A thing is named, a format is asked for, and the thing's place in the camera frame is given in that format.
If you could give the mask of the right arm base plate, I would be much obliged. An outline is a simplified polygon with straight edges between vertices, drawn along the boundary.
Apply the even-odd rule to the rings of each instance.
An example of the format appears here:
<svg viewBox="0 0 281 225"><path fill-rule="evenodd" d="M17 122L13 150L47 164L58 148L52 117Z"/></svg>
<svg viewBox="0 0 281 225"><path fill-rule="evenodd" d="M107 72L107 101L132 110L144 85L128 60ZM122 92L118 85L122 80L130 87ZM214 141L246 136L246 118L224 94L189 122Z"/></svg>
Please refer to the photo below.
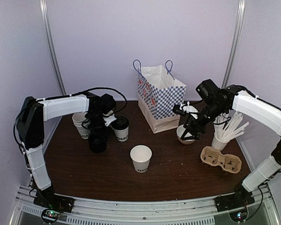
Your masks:
<svg viewBox="0 0 281 225"><path fill-rule="evenodd" d="M245 207L248 204L255 203L254 197L250 196L244 200L235 197L235 194L220 195L214 199L215 206L218 212L233 210L236 208Z"/></svg>

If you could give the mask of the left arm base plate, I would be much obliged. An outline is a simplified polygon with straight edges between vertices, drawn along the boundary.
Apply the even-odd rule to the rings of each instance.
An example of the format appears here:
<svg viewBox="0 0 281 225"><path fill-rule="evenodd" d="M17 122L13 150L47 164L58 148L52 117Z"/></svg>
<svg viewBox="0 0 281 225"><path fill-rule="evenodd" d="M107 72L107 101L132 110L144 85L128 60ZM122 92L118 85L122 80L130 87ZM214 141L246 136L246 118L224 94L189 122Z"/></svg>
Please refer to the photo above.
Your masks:
<svg viewBox="0 0 281 225"><path fill-rule="evenodd" d="M58 212L71 213L74 206L74 199L71 197L65 197L60 195L54 195L52 199L41 197L38 195L33 203L35 205L49 208Z"/></svg>

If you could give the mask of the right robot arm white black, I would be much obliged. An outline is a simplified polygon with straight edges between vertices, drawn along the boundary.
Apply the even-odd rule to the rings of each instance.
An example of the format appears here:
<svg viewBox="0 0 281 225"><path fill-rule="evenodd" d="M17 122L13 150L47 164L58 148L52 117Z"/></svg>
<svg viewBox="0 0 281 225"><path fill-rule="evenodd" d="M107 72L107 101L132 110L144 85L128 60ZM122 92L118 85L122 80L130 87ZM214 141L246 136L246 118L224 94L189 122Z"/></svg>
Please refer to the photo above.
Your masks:
<svg viewBox="0 0 281 225"><path fill-rule="evenodd" d="M219 88L211 79L204 80L196 88L203 102L206 103L199 112L191 112L186 105L174 105L172 111L186 116L184 134L190 133L190 139L198 140L206 133L206 125L215 121L222 113L235 110L245 114L272 129L281 138L281 108L260 99L241 85ZM281 139L271 155L253 172L244 178L234 189L231 203L242 206L259 185L275 176L281 170Z"/></svg>

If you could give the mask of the white paper coffee cup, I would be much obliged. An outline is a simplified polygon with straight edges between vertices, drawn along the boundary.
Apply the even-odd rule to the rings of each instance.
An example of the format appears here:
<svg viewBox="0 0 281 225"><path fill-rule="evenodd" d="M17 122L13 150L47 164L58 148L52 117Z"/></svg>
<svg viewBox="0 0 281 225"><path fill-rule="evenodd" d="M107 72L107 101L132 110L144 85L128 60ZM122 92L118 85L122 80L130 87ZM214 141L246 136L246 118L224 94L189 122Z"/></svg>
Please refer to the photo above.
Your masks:
<svg viewBox="0 0 281 225"><path fill-rule="evenodd" d="M122 130L115 129L114 133L119 142L125 142L129 137L129 128L127 127L126 129Z"/></svg>

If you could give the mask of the black plastic cup lid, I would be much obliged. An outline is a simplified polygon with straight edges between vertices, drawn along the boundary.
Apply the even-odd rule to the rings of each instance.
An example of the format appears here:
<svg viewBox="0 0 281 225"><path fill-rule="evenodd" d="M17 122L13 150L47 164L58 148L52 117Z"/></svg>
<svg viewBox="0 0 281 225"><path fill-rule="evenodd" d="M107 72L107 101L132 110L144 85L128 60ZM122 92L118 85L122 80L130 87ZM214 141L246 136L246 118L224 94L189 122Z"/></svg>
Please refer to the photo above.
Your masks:
<svg viewBox="0 0 281 225"><path fill-rule="evenodd" d="M111 126L115 130L125 130L129 127L129 120L124 116L118 116L116 120L111 123Z"/></svg>

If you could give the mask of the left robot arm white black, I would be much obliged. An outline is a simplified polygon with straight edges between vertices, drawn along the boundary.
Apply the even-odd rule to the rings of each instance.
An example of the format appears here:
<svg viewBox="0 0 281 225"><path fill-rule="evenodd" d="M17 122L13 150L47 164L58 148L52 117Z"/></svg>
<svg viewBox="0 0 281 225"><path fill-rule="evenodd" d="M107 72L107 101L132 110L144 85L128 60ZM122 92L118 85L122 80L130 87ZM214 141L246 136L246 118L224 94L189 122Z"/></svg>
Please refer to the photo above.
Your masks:
<svg viewBox="0 0 281 225"><path fill-rule="evenodd" d="M82 127L90 132L87 137L90 151L100 154L107 149L111 124L117 120L116 114L122 109L117 109L112 95L98 96L93 93L94 90L102 90L102 87L54 97L28 96L14 120L14 140L24 155L27 170L37 192L35 199L40 199L47 208L54 208L58 204L44 155L44 125L47 121L85 113Z"/></svg>

